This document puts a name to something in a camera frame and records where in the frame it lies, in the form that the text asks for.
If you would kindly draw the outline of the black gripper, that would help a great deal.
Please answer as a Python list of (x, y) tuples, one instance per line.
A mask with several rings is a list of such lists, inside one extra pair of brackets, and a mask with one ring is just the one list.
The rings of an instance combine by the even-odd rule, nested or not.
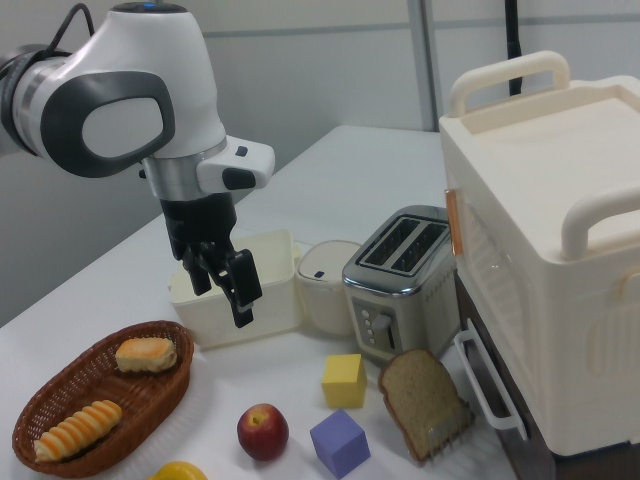
[(211, 276), (225, 294), (238, 329), (253, 320), (253, 304), (262, 288), (248, 249), (234, 251), (230, 234), (237, 216), (230, 193), (217, 193), (190, 201), (160, 201), (173, 256), (182, 260), (193, 292), (200, 296), (211, 290), (210, 254), (215, 257)]

